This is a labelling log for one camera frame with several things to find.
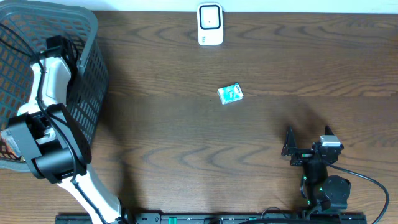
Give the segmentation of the green tissue pack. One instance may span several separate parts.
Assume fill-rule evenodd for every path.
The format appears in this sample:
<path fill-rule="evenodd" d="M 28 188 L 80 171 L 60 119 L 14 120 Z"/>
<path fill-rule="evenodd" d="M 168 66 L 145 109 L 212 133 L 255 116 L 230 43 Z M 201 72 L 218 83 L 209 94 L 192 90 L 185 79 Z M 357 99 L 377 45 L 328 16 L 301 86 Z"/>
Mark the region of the green tissue pack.
<path fill-rule="evenodd" d="M 242 100 L 244 97 L 241 87 L 238 83 L 219 88 L 217 94 L 222 105 Z"/>

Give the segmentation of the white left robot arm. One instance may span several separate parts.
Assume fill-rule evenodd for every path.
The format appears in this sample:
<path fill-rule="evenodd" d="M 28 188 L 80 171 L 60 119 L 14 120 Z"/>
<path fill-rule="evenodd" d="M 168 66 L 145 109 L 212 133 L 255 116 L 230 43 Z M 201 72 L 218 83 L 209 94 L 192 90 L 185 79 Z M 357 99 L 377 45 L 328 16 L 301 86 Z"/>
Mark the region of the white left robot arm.
<path fill-rule="evenodd" d="M 25 169 L 38 179 L 69 192 L 92 223 L 134 223 L 118 197 L 91 166 L 91 149 L 66 108 L 70 66 L 62 57 L 42 58 L 31 66 L 34 81 L 29 101 L 9 119 L 1 139 Z"/>

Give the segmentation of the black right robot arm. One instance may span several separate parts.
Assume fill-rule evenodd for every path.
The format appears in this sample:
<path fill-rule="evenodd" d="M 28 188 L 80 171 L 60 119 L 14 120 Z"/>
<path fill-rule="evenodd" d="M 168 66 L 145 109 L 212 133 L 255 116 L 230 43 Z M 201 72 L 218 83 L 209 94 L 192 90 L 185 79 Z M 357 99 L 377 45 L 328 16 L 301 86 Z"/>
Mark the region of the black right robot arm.
<path fill-rule="evenodd" d="M 307 149 L 297 146 L 292 128 L 287 128 L 281 154 L 290 157 L 291 166 L 303 168 L 300 192 L 308 203 L 308 208 L 303 211 L 305 218 L 347 209 L 351 182 L 338 175 L 329 175 L 327 170 L 328 166 L 338 161 L 343 149 L 329 126 L 325 127 L 325 133 L 319 140 Z"/>

